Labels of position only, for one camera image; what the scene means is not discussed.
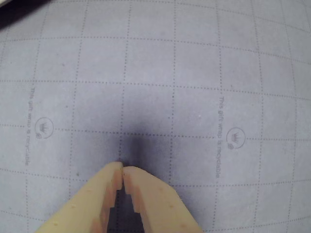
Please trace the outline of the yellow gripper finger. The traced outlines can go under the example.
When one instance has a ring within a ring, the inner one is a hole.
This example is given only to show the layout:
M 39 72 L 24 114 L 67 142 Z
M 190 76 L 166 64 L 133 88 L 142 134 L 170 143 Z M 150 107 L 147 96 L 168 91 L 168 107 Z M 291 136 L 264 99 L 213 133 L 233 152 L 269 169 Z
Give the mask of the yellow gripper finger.
M 37 233 L 105 233 L 116 192 L 122 189 L 121 162 L 97 172 L 60 210 L 36 230 Z
M 201 233 L 203 230 L 167 183 L 135 167 L 123 168 L 126 194 L 139 213 L 146 233 Z

